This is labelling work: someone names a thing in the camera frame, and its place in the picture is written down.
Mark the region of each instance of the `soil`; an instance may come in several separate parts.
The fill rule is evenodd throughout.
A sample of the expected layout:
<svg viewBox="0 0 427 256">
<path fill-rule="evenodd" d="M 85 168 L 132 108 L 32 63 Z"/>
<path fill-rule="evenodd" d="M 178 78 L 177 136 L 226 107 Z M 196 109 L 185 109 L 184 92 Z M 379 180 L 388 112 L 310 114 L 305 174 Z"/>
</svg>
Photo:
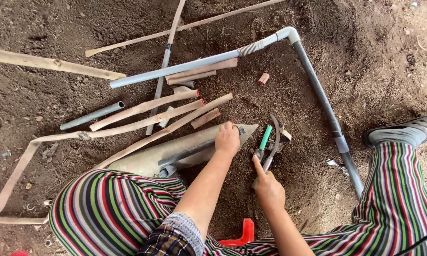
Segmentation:
<svg viewBox="0 0 427 256">
<path fill-rule="evenodd" d="M 187 1 L 182 18 L 188 24 L 258 2 Z M 427 0 L 418 3 L 410 7 L 409 1 L 402 0 L 288 0 L 177 32 L 170 65 L 236 49 L 282 27 L 295 26 L 365 180 L 370 150 L 361 143 L 362 132 L 427 114 Z M 155 70 L 161 66 L 165 37 L 89 58 L 84 51 L 169 29 L 177 4 L 175 0 L 0 0 L 0 49 L 127 75 Z M 257 83 L 263 72 L 270 74 L 265 85 Z M 151 80 L 111 89 L 107 80 L 99 78 L 0 63 L 0 154 L 11 151 L 0 162 L 0 190 L 33 136 L 58 134 L 62 123 L 117 101 L 131 107 L 151 100 L 155 86 L 156 80 Z M 287 40 L 240 58 L 236 68 L 198 80 L 196 88 L 206 102 L 229 92 L 235 96 L 219 107 L 221 116 L 205 128 L 228 120 L 260 125 L 235 157 L 226 178 L 210 227 L 213 237 L 240 237 L 244 217 L 255 222 L 256 238 L 270 235 L 250 189 L 256 174 L 249 153 L 271 124 L 270 113 L 293 135 L 271 168 L 285 187 L 286 208 L 297 227 L 306 233 L 322 233 L 350 223 L 357 197 L 349 178 L 326 164 L 328 158 L 340 162 L 340 155 Z M 171 93 L 172 87 L 166 86 L 163 95 Z M 137 115 L 111 127 L 147 116 Z M 78 128 L 88 130 L 92 122 Z M 188 124 L 149 146 L 191 132 Z M 44 143 L 0 215 L 46 216 L 44 200 L 56 197 L 71 179 L 144 138 L 144 133 L 141 129 L 94 141 L 60 141 L 50 163 L 41 154 L 51 143 Z M 418 152 L 427 184 L 427 144 Z M 188 179 L 202 167 L 187 170 Z M 31 189 L 25 188 L 28 183 Z M 35 209 L 26 210 L 28 205 Z M 46 239 L 54 244 L 45 247 Z M 32 225 L 0 224 L 0 255 L 19 249 L 34 255 L 66 254 L 51 235 L 49 224 L 39 230 Z"/>
</svg>

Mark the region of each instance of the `sleeve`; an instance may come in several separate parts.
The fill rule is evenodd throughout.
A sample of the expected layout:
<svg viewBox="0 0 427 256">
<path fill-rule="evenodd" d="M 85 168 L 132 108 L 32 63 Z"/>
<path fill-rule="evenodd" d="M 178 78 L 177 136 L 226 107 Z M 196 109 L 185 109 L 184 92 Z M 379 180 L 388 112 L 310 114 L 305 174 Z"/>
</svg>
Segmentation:
<svg viewBox="0 0 427 256">
<path fill-rule="evenodd" d="M 173 212 L 150 234 L 136 256 L 201 256 L 203 252 L 204 241 L 193 220 Z"/>
</svg>

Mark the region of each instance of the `green handle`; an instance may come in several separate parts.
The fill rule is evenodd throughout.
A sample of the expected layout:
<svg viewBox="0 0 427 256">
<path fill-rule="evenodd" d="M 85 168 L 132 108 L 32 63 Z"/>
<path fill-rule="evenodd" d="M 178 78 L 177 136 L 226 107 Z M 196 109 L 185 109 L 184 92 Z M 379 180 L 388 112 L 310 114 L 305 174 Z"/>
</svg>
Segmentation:
<svg viewBox="0 0 427 256">
<path fill-rule="evenodd" d="M 263 139 L 261 141 L 260 150 L 264 150 L 266 147 L 267 140 L 269 139 L 270 132 L 272 131 L 272 126 L 268 125 L 266 128 L 266 132 L 264 133 Z"/>
</svg>

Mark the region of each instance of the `red plastic object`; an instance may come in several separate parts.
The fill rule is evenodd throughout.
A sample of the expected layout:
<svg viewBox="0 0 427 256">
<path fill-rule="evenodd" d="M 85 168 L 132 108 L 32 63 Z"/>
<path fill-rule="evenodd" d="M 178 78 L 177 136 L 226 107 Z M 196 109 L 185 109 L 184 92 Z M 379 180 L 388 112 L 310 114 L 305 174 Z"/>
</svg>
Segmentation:
<svg viewBox="0 0 427 256">
<path fill-rule="evenodd" d="M 244 218 L 242 227 L 242 237 L 239 239 L 230 239 L 218 241 L 221 245 L 227 247 L 241 247 L 255 240 L 255 224 L 250 218 Z"/>
<path fill-rule="evenodd" d="M 26 252 L 24 250 L 20 250 L 20 251 L 17 251 L 15 253 L 11 254 L 10 256 L 28 256 L 28 252 Z"/>
</svg>

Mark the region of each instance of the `striped pants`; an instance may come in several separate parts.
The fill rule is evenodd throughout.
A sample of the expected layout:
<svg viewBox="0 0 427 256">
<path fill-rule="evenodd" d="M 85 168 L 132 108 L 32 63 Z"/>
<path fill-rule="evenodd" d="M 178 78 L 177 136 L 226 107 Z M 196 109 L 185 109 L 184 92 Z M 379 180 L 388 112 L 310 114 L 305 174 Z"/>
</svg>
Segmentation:
<svg viewBox="0 0 427 256">
<path fill-rule="evenodd" d="M 184 192 L 177 179 L 90 171 L 60 192 L 51 207 L 51 228 L 71 255 L 134 255 Z M 375 149 L 352 222 L 304 238 L 317 256 L 392 256 L 427 235 L 427 189 L 414 148 L 390 142 Z M 208 236 L 204 254 L 278 251 L 273 238 L 225 247 Z M 427 242 L 409 255 L 427 256 Z"/>
</svg>

